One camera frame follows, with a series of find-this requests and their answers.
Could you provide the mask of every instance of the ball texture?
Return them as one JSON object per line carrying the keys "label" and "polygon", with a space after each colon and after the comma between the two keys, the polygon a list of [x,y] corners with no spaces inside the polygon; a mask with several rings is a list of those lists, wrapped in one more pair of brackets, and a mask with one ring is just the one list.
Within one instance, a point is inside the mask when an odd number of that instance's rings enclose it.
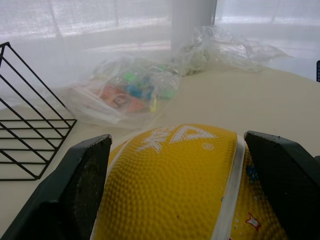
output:
{"label": "ball texture", "polygon": [[[119,145],[94,239],[210,240],[236,147],[236,133],[201,124],[153,129]],[[230,238],[286,239],[259,180],[247,173],[252,165],[247,149]]]}

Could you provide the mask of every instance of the metal wire frame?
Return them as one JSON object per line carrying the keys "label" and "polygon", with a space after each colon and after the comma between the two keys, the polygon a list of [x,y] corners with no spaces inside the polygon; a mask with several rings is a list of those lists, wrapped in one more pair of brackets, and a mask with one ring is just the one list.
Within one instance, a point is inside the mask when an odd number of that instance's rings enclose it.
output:
{"label": "metal wire frame", "polygon": [[[20,144],[23,144],[25,148],[3,148],[0,145],[0,154],[4,155],[10,161],[0,161],[0,165],[17,165],[25,172],[30,175],[30,178],[2,178],[0,176],[0,181],[34,181],[38,180],[42,177],[46,169],[48,168],[51,161],[54,159],[55,155],[59,151],[60,147],[63,145],[64,141],[66,140],[67,136],[71,132],[72,128],[75,126],[77,120],[76,119],[66,119],[61,116],[61,114],[50,104],[48,101],[17,71],[17,69],[4,57],[5,49],[10,49],[16,57],[27,67],[27,69],[37,78],[37,80],[48,90],[48,92],[64,107],[66,106],[63,102],[52,92],[52,90],[39,78],[39,76],[30,68],[30,66],[20,57],[20,55],[11,47],[9,42],[5,42],[0,44],[0,79],[2,79],[35,113],[40,117],[40,119],[24,119],[15,109],[13,109],[5,100],[0,97],[0,102],[8,108],[18,119],[0,119],[0,140],[15,140],[18,141]],[[6,63],[18,76],[19,78],[56,114],[57,118],[54,119],[47,119],[44,115],[36,109],[19,91],[15,89],[15,87],[10,84],[9,80],[6,79],[1,74],[1,65],[2,63]],[[43,122],[46,123],[49,127],[36,127],[33,126],[31,123],[39,123]],[[53,122],[60,122],[64,123],[66,127],[56,127],[54,126]],[[7,127],[7,123],[23,123],[27,125],[27,127]],[[34,134],[36,133],[38,136],[23,136],[20,137],[18,134],[15,133],[15,130],[28,130],[29,133]],[[42,134],[39,130],[53,130],[58,134],[58,137],[46,137]],[[62,134],[59,130],[65,130],[66,133]],[[1,136],[3,132],[9,133],[10,136]],[[50,145],[51,148],[33,148],[31,147],[26,140],[43,140],[47,144]],[[60,141],[58,146],[54,145],[50,140]],[[14,159],[10,152],[33,152],[41,161],[34,162],[34,161],[17,161]],[[40,152],[51,152],[52,155],[50,158],[46,158],[41,155]],[[43,165],[43,169],[41,170],[40,174],[35,174],[24,165]]]}

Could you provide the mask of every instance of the sheer curtain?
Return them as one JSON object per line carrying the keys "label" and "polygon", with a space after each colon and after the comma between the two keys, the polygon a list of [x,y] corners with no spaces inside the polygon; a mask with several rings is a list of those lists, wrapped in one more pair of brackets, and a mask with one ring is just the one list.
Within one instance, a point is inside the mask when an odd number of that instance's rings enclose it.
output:
{"label": "sheer curtain", "polygon": [[0,0],[0,43],[10,41],[40,78],[57,87],[83,78],[108,54],[168,58],[193,27],[211,23],[215,2]]}
{"label": "sheer curtain", "polygon": [[219,0],[215,24],[271,44],[294,58],[271,67],[316,79],[320,60],[319,0]]}

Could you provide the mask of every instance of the crumpled plastic bag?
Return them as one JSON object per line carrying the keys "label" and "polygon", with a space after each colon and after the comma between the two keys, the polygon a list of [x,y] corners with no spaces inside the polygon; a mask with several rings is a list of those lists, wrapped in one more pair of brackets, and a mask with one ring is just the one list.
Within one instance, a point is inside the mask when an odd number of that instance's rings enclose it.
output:
{"label": "crumpled plastic bag", "polygon": [[257,72],[263,63],[279,57],[288,55],[274,46],[208,25],[194,29],[192,43],[183,44],[173,62],[179,73],[185,76],[220,64]]}
{"label": "crumpled plastic bag", "polygon": [[136,129],[166,106],[179,81],[178,72],[169,65],[116,55],[102,62],[88,79],[56,92],[78,120]]}

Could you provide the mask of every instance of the printed logo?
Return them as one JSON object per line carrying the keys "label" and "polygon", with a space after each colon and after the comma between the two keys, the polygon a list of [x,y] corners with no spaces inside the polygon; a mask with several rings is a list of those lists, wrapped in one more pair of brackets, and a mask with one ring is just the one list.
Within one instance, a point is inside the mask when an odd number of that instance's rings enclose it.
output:
{"label": "printed logo", "polygon": [[251,224],[252,226],[254,226],[254,228],[256,229],[256,231],[259,231],[259,228],[261,228],[260,223],[258,222],[258,219],[254,218],[250,212],[248,212],[249,214],[249,219],[247,221],[245,221],[247,224]]}
{"label": "printed logo", "polygon": [[[175,130],[177,126],[169,126],[164,128],[159,128],[151,132],[151,135],[147,137],[145,140],[142,141],[143,146],[139,147],[136,152],[140,152],[147,148],[153,148],[157,153],[160,153],[162,145],[161,143],[164,143],[167,140],[167,137],[170,135],[170,133]],[[194,126],[182,126],[175,135],[171,138],[170,144],[172,143],[178,143],[184,140],[192,140],[192,139],[213,139],[216,138],[215,135]],[[210,143],[204,143],[202,145],[203,148],[212,150],[214,146]]]}
{"label": "printed logo", "polygon": [[[188,134],[188,131],[194,131],[195,134]],[[214,139],[216,136],[194,126],[185,125],[181,127],[170,140],[170,144],[191,139]]]}

